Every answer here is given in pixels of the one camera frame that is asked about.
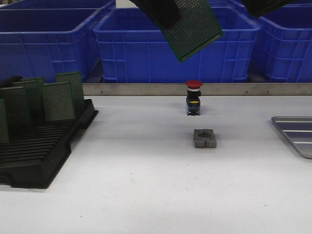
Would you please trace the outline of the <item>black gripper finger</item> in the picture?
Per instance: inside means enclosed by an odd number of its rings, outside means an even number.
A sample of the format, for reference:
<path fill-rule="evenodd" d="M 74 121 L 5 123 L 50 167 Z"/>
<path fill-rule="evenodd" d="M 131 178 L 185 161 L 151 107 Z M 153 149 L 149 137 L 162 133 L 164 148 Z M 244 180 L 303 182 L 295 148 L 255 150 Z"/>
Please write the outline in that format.
<path fill-rule="evenodd" d="M 131 0 L 158 27 L 169 29 L 180 19 L 179 7 L 174 0 Z"/>
<path fill-rule="evenodd" d="M 261 17 L 282 6 L 292 3 L 293 0 L 242 0 L 241 2 L 250 15 Z"/>

